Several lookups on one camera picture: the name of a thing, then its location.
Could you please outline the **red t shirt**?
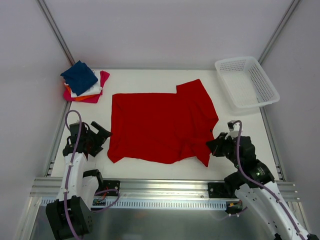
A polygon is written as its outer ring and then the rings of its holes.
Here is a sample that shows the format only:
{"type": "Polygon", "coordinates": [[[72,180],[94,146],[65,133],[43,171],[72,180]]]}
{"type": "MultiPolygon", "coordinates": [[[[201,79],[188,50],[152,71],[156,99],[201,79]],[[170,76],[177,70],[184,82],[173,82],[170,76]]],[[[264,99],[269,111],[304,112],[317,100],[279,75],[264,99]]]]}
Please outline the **red t shirt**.
{"type": "Polygon", "coordinates": [[[175,93],[117,93],[112,97],[108,158],[174,164],[195,157],[208,167],[219,121],[200,79],[176,86],[175,93]]]}

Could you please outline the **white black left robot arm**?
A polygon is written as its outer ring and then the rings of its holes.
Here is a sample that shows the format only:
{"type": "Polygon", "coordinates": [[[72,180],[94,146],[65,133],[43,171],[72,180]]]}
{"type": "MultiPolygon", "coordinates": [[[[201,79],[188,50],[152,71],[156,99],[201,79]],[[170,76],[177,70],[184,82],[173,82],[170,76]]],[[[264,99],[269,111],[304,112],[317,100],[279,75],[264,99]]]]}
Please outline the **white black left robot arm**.
{"type": "Polygon", "coordinates": [[[56,240],[83,237],[93,231],[90,210],[94,195],[104,191],[105,184],[98,169],[85,170],[88,157],[95,157],[112,135],[95,121],[73,123],[62,150],[64,173],[54,202],[47,204],[45,213],[56,240]]]}

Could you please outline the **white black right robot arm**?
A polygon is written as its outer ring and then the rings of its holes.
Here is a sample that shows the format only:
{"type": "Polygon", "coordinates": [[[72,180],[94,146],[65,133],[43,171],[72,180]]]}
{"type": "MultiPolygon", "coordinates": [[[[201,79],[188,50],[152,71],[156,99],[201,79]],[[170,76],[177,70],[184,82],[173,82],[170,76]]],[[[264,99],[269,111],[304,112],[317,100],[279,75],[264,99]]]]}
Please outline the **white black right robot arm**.
{"type": "Polygon", "coordinates": [[[222,132],[206,143],[215,157],[231,161],[236,172],[224,179],[224,193],[238,198],[263,226],[271,240],[317,240],[299,223],[284,200],[269,168],[256,156],[249,136],[222,132]]]}

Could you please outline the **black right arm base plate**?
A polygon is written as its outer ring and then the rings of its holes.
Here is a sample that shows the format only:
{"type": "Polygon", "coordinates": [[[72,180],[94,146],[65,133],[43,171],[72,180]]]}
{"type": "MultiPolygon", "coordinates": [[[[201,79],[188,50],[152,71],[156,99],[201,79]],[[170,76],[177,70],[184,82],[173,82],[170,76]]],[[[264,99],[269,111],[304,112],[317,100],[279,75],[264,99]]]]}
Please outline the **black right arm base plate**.
{"type": "Polygon", "coordinates": [[[207,191],[210,199],[235,199],[235,191],[239,188],[239,184],[228,182],[209,182],[207,184],[207,191]]]}

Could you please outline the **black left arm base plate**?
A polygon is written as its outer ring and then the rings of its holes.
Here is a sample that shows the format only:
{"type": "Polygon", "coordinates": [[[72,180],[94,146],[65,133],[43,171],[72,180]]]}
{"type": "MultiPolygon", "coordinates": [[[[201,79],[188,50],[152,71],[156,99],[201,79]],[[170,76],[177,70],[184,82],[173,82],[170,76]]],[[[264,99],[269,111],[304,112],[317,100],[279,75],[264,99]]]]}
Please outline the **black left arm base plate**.
{"type": "Polygon", "coordinates": [[[101,191],[106,191],[108,192],[103,192],[100,194],[100,196],[104,197],[117,197],[119,193],[116,192],[120,190],[120,181],[119,180],[104,180],[102,184],[102,189],[101,191]]]}

